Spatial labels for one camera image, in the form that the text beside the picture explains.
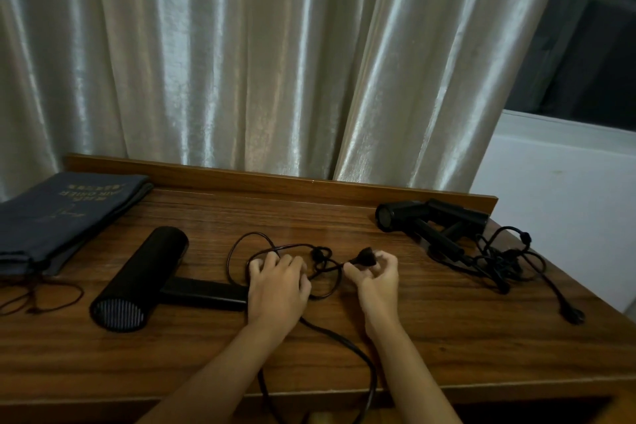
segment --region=curtain fold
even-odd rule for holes
[[[546,3],[378,0],[335,178],[468,191]]]
[[[0,198],[69,151],[468,190],[547,0],[0,0]]]

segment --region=finger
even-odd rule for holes
[[[309,281],[307,275],[303,274],[300,277],[300,298],[306,302],[309,299],[309,294],[312,292],[312,282]]]
[[[278,266],[282,268],[286,268],[290,266],[291,260],[293,259],[294,257],[292,257],[291,255],[283,255],[278,262]]]
[[[294,257],[294,259],[291,260],[290,269],[294,273],[300,275],[300,271],[303,268],[304,264],[305,264],[305,260],[303,260],[303,257]]]
[[[362,280],[364,280],[362,272],[349,262],[342,266],[342,271],[345,273],[345,276],[356,285],[360,285]]]
[[[382,260],[386,262],[387,270],[398,269],[398,258],[395,255],[391,255],[390,253],[387,253],[386,251],[378,250],[375,252],[375,256],[381,258]]]
[[[374,274],[375,276],[382,274],[382,267],[380,266],[379,263],[376,263],[374,266],[369,267],[369,270],[371,270],[371,273]]]
[[[250,281],[255,279],[261,273],[261,265],[263,261],[260,258],[256,258],[249,263],[249,279]]]
[[[279,256],[273,252],[269,251],[267,256],[265,257],[265,265],[263,265],[263,271],[271,270],[276,266],[276,262],[279,260]]]

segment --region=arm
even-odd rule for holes
[[[398,317],[398,259],[376,251],[385,264],[360,271],[345,263],[358,288],[366,333],[378,350],[397,410],[407,424],[461,424],[444,393],[402,328]]]
[[[250,262],[247,325],[227,348],[138,423],[229,421],[258,369],[305,310],[311,283],[304,267],[302,258],[285,255],[279,260],[272,251],[264,264]]]

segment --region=black hair dryer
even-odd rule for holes
[[[159,303],[242,311],[247,287],[173,276],[188,240],[179,228],[155,228],[90,305],[90,316],[112,332],[143,328]]]
[[[488,213],[467,210],[437,199],[425,203],[383,203],[375,211],[378,228],[382,231],[415,233],[453,262],[464,261],[464,249],[455,242],[462,236],[474,240],[476,235],[483,234],[488,218]],[[441,225],[444,229],[438,231],[428,222]]]

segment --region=right hand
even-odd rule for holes
[[[364,312],[365,330],[371,340],[375,341],[382,327],[399,325],[399,277],[397,257],[381,250],[374,254],[378,263],[373,267],[359,270],[347,262],[342,269],[347,278],[357,286],[360,306]]]

